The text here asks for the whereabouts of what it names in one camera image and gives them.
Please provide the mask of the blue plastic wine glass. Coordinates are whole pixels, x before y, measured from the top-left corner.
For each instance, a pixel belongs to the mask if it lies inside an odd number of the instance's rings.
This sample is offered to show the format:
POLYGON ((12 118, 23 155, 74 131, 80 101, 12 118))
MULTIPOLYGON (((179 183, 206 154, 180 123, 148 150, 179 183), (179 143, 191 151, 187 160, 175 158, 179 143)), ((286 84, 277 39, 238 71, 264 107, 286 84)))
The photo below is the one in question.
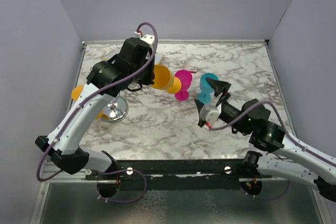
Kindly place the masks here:
POLYGON ((208 104, 211 102, 212 93, 214 92, 214 89, 206 81, 206 78, 218 80, 217 75, 213 73, 205 73, 201 76, 199 85, 200 93, 197 95, 197 99, 203 104, 208 104))

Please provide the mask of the yellow wine glass front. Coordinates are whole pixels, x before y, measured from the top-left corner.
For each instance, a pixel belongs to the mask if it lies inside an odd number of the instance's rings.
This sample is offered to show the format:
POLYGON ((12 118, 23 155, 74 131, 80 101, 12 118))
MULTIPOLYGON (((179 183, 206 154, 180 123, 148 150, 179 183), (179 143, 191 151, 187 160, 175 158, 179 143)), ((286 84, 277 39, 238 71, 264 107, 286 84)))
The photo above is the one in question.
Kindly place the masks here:
POLYGON ((181 80, 164 65, 154 66, 154 80, 152 87, 158 90, 164 90, 169 94, 176 94, 182 88, 181 80))

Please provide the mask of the pink plastic wine glass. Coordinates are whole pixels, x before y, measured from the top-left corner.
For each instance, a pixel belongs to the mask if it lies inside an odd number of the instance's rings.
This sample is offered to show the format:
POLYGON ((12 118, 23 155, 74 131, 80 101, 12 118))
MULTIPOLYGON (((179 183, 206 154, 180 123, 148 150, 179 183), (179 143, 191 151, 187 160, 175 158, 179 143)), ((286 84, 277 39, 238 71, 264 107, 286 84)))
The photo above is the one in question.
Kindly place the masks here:
POLYGON ((190 88, 193 80, 192 74, 187 70, 179 70, 175 77, 179 78, 181 81, 181 89, 178 93, 175 94, 175 98, 178 101, 186 101, 189 98, 188 89, 190 88))

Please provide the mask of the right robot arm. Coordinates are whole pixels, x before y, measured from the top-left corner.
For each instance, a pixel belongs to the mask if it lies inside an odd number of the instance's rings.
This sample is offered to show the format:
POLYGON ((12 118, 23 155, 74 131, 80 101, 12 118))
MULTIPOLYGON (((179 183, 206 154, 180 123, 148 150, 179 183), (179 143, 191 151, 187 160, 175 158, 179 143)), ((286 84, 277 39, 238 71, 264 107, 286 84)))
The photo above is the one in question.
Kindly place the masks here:
POLYGON ((335 201, 335 157, 332 157, 289 133, 282 119, 269 120, 270 101, 247 101, 241 109, 228 103, 230 83, 207 77, 206 82, 218 97, 216 105, 195 100, 198 125, 208 131, 231 128, 232 133, 250 137, 249 143, 257 151, 249 151, 241 164, 246 177, 276 176, 302 183, 317 190, 327 200, 335 201))

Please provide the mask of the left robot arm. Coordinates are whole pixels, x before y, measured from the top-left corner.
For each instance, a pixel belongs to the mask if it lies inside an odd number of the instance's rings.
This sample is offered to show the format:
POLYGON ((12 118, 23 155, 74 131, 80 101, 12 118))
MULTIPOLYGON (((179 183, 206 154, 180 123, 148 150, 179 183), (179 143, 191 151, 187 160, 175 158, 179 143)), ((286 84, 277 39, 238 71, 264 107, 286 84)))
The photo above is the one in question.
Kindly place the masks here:
POLYGON ((155 35, 128 38, 118 54, 92 67, 83 90, 60 124, 35 143, 62 171, 75 174, 82 169, 97 170, 104 179, 115 175, 114 159, 105 152, 84 150, 83 135, 103 108, 132 83, 153 84, 155 35))

